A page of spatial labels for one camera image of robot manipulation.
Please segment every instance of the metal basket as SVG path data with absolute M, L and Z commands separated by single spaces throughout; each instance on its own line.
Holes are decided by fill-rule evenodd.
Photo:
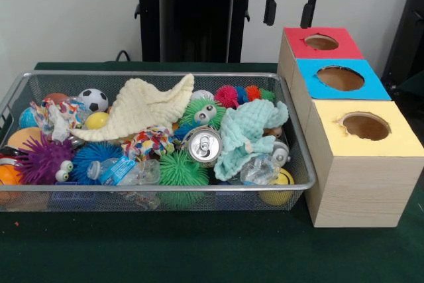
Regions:
M 287 186 L 0 186 L 0 211 L 216 211 L 216 210 L 290 210 L 303 190 L 315 183 L 316 175 L 299 121 L 285 81 L 276 74 L 193 73 L 195 89 L 215 92 L 225 84 L 257 85 L 276 94 L 289 109 L 290 119 L 284 131 L 291 161 L 284 168 L 295 184 Z M 0 104 L 0 141 L 5 145 L 18 129 L 20 114 L 30 101 L 38 104 L 49 93 L 75 96 L 89 87 L 103 91 L 111 101 L 130 78 L 141 78 L 166 91 L 185 73 L 177 72 L 85 72 L 34 71 L 17 78 Z M 259 192 L 289 194 L 283 205 L 268 205 Z M 191 204 L 179 203 L 179 198 Z

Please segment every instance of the circular hole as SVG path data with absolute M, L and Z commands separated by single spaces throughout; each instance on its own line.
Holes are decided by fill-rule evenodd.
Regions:
M 348 114 L 342 120 L 342 124 L 349 134 L 371 141 L 385 139 L 390 133 L 389 125 L 382 118 L 371 113 Z
M 354 91 L 364 86 L 364 78 L 354 70 L 342 66 L 327 66 L 317 72 L 318 78 L 339 91 Z
M 305 42 L 308 46 L 317 50 L 334 50 L 339 47 L 339 43 L 335 39 L 322 34 L 308 36 Z

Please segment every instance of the green tablecloth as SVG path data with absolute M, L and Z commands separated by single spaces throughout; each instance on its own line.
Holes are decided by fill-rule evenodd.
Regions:
M 276 65 L 37 68 L 271 72 Z M 314 229 L 303 198 L 290 212 L 2 213 L 0 275 L 4 282 L 422 282 L 423 208 L 416 188 L 395 229 Z

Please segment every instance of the wooden box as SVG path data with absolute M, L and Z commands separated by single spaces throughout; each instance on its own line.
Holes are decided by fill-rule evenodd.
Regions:
M 391 101 L 313 100 L 305 137 L 317 171 L 315 227 L 395 227 L 424 149 Z
M 363 59 L 344 28 L 284 28 L 278 74 L 292 87 L 296 59 Z
M 345 59 L 297 59 L 291 97 L 303 132 L 312 99 L 390 101 L 390 96 L 367 61 Z

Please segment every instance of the black cable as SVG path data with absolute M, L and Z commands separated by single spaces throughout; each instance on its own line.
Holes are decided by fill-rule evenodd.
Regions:
M 119 61 L 119 59 L 121 58 L 121 56 L 122 56 L 122 55 L 125 55 L 125 58 L 127 58 L 127 61 L 128 61 L 128 62 L 130 62 L 130 61 L 131 61 L 130 55 L 129 55 L 129 54 L 128 54 L 128 52 L 127 52 L 127 51 L 125 51 L 125 50 L 121 50 L 121 51 L 119 51 L 119 53 L 118 53 L 117 58 L 115 59 L 115 61 Z

